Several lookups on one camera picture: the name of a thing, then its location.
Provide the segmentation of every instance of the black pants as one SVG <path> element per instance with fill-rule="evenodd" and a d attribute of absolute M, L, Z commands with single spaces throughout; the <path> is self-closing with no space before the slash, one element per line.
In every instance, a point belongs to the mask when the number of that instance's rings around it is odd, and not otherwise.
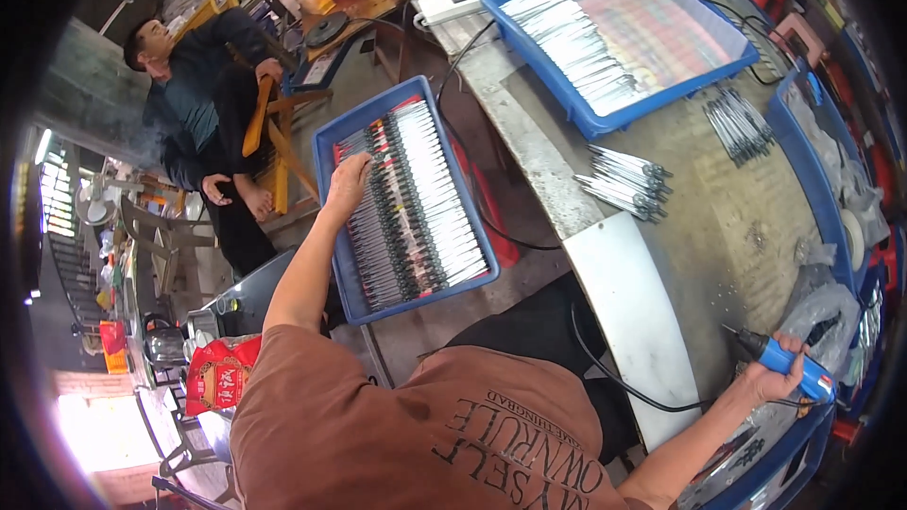
<path fill-rule="evenodd" d="M 240 64 L 230 64 L 218 76 L 213 97 L 219 124 L 198 154 L 205 175 L 254 174 L 265 164 L 262 150 L 245 158 L 242 141 L 258 97 L 255 71 Z M 204 191 L 201 197 L 214 232 L 221 240 L 224 258 L 236 274 L 246 276 L 277 256 L 277 250 L 237 193 L 234 183 L 221 183 L 218 188 L 224 197 L 231 199 L 230 204 L 213 204 Z"/>
<path fill-rule="evenodd" d="M 584 380 L 592 366 L 573 333 L 571 305 L 583 342 L 592 354 L 605 352 L 595 315 L 573 273 L 553 281 L 500 315 L 473 323 L 451 339 L 447 347 L 475 345 L 520 357 L 549 360 L 582 380 L 601 424 L 599 460 L 606 465 L 639 443 L 636 420 L 627 394 L 610 379 Z"/>

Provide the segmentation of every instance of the concrete floor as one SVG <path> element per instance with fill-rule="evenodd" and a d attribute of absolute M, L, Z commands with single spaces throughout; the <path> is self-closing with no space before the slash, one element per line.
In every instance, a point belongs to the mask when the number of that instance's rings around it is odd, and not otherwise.
<path fill-rule="evenodd" d="M 313 132 L 393 85 L 385 70 L 372 63 L 370 54 L 359 53 L 362 42 L 367 38 L 368 36 L 362 37 L 356 41 L 336 73 L 331 84 L 333 99 L 302 108 L 295 115 L 293 144 L 313 176 Z M 430 81 L 437 84 L 446 71 L 446 60 L 432 55 L 415 57 L 417 59 L 412 65 L 419 67 Z M 474 103 L 468 92 L 459 91 L 457 86 L 445 89 L 445 107 L 453 125 L 467 144 L 471 157 L 486 176 L 508 232 L 515 238 L 533 244 L 555 244 L 554 233 L 529 186 L 522 178 L 519 181 L 508 178 L 497 165 L 487 136 L 489 126 L 481 108 Z M 299 190 L 299 184 L 291 179 L 290 201 L 299 198 Z M 272 236 L 278 250 L 292 244 L 301 244 L 312 221 L 313 215 Z M 196 227 L 198 234 L 203 234 L 204 229 L 206 227 Z M 231 269 L 217 249 L 197 249 L 196 262 L 198 280 L 196 282 L 194 275 L 188 275 L 188 289 L 219 293 L 232 285 Z M 567 259 L 560 250 L 543 252 L 521 249 L 519 262 L 512 268 L 502 270 L 498 280 L 482 288 L 373 323 L 371 329 L 391 380 L 395 385 L 402 384 L 412 374 L 420 355 L 442 347 L 471 323 L 507 310 L 569 270 Z M 178 296 L 173 301 L 174 313 L 177 319 L 183 319 L 186 311 L 197 309 L 206 301 L 198 295 Z M 362 361 L 369 375 L 377 375 L 376 364 L 369 354 L 361 328 L 340 326 L 332 332 L 332 338 L 348 346 Z M 142 402 L 152 420 L 155 435 L 165 453 L 168 453 L 176 447 L 177 440 L 171 418 L 161 408 L 160 395 L 160 392 L 143 393 Z M 198 440 L 200 447 L 205 446 L 204 437 L 200 434 L 194 436 L 193 440 Z M 635 455 L 631 453 L 630 456 L 639 463 L 642 452 Z M 179 473 L 179 478 L 189 490 L 213 499 L 223 492 L 227 484 L 223 467 L 221 463 L 193 467 Z M 616 482 L 626 476 L 619 462 L 612 463 L 608 470 L 612 480 Z"/>

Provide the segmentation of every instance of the metal rods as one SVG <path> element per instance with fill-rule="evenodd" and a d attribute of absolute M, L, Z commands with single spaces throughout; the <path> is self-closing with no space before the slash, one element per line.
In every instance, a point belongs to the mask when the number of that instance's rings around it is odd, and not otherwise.
<path fill-rule="evenodd" d="M 756 156 L 768 155 L 769 145 L 775 143 L 775 133 L 752 103 L 731 88 L 717 85 L 719 98 L 702 108 L 712 128 L 718 133 L 737 167 Z"/>
<path fill-rule="evenodd" d="M 595 144 L 586 144 L 592 153 L 592 176 L 573 176 L 591 196 L 618 209 L 629 211 L 641 221 L 658 224 L 667 212 L 661 208 L 667 196 L 674 193 L 665 186 L 668 170 L 635 155 L 615 152 Z"/>
<path fill-rule="evenodd" d="M 510 0 L 501 10 L 563 71 L 597 116 L 636 100 L 636 78 L 608 51 L 598 26 L 574 0 Z"/>
<path fill-rule="evenodd" d="M 368 304 L 378 312 L 488 271 L 425 100 L 395 108 L 336 145 L 374 158 L 347 227 Z"/>

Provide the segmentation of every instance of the electric screwdriver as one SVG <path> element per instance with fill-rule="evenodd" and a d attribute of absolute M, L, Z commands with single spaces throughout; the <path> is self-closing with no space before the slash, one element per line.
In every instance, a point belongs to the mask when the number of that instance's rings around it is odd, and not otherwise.
<path fill-rule="evenodd" d="M 746 329 L 740 331 L 734 330 L 727 325 L 722 327 L 736 335 L 737 342 L 752 357 L 768 368 L 781 374 L 788 374 L 791 364 L 794 363 L 797 353 L 784 350 L 778 341 L 768 335 L 754 333 Z M 812 401 L 818 404 L 826 404 L 834 400 L 834 379 L 832 375 L 825 370 L 815 360 L 810 357 L 804 358 L 803 363 L 803 380 L 800 382 L 800 391 Z"/>

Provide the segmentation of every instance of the cooking pot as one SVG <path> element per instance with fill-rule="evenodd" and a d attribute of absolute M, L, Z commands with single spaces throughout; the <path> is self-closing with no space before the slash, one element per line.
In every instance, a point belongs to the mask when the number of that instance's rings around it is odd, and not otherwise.
<path fill-rule="evenodd" d="M 148 330 L 153 323 L 154 329 Z M 142 329 L 145 332 L 145 357 L 156 370 L 186 365 L 182 352 L 185 339 L 179 327 L 174 327 L 159 313 L 147 313 L 142 318 Z"/>

